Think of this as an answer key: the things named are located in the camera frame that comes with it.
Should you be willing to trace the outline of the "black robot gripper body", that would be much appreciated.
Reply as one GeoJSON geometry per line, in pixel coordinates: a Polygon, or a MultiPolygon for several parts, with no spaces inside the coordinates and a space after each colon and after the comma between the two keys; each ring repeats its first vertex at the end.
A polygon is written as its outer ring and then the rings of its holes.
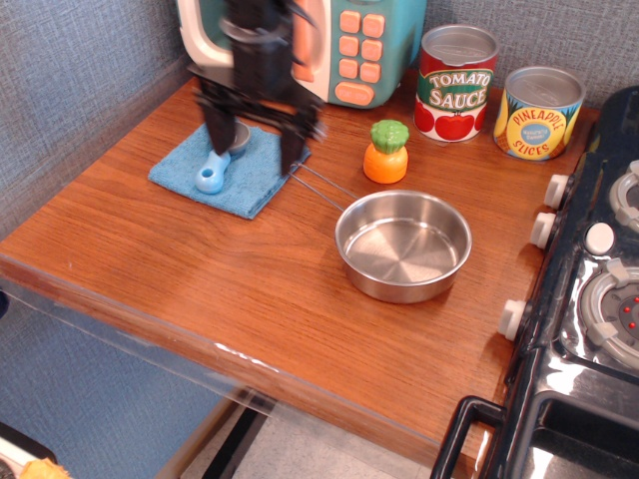
{"type": "Polygon", "coordinates": [[[227,9],[220,20],[231,44],[231,66],[193,67],[200,79],[197,101],[211,102],[234,117],[280,128],[284,124],[313,128],[323,135],[319,112],[323,101],[300,85],[293,66],[305,62],[294,54],[294,21],[316,22],[303,9],[227,9]]]}

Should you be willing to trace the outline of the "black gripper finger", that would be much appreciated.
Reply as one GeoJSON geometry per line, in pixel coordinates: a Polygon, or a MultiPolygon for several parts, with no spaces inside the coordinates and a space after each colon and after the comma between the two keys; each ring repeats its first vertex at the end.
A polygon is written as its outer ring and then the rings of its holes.
{"type": "Polygon", "coordinates": [[[286,176],[293,163],[302,158],[306,140],[313,128],[305,125],[284,124],[280,127],[281,175],[286,176]]]}
{"type": "Polygon", "coordinates": [[[235,117],[211,102],[203,102],[202,110],[213,150],[221,156],[226,153],[236,138],[235,117]]]}

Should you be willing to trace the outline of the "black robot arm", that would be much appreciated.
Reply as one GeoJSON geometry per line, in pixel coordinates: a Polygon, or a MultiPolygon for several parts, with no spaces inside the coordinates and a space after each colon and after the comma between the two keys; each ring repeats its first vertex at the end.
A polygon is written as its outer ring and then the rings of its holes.
{"type": "Polygon", "coordinates": [[[323,100],[298,83],[293,64],[294,18],[311,23],[293,1],[228,1],[220,27],[230,40],[231,66],[193,66],[213,150],[227,152],[236,118],[279,129],[281,174],[302,159],[306,140],[321,134],[323,100]]]}

